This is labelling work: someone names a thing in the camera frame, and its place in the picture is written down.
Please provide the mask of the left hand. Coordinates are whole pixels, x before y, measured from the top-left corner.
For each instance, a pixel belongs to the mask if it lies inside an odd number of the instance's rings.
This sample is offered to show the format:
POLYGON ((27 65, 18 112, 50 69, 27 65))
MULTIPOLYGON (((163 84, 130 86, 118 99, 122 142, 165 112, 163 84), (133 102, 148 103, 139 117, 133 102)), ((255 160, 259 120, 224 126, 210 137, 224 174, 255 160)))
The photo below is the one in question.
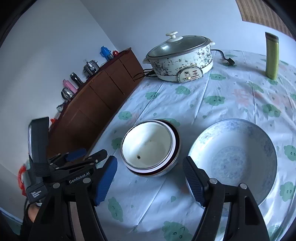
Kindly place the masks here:
POLYGON ((35 221, 39 210, 40 210, 40 207, 37 204, 30 204, 29 205, 29 207, 27 209, 27 213, 28 213, 28 217, 31 222, 35 221))

